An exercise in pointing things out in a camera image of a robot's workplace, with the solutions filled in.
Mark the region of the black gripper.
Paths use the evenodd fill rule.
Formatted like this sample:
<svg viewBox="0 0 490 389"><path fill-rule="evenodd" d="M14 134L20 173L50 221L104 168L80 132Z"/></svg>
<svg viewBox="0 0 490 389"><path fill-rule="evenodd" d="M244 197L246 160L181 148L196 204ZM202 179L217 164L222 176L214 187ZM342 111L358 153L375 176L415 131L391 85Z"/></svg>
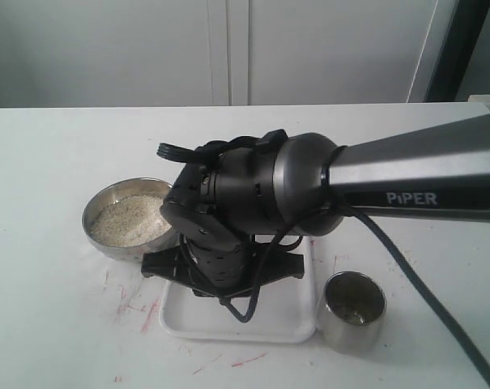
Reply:
<svg viewBox="0 0 490 389"><path fill-rule="evenodd" d="M160 211L176 231L202 248L231 251L250 242L253 161L185 165Z"/></svg>

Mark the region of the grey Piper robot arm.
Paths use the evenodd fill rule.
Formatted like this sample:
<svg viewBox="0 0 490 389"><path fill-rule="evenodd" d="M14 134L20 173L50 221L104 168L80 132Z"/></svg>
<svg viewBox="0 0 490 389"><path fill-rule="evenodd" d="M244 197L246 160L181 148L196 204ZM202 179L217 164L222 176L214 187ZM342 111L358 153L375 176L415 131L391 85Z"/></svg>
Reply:
<svg viewBox="0 0 490 389"><path fill-rule="evenodd" d="M199 274L226 296L300 276L300 260L252 241L285 231L331 232L347 206L371 216L490 222L490 114L338 146L324 135L273 130L190 150L162 143L180 162L161 212L186 240Z"/></svg>

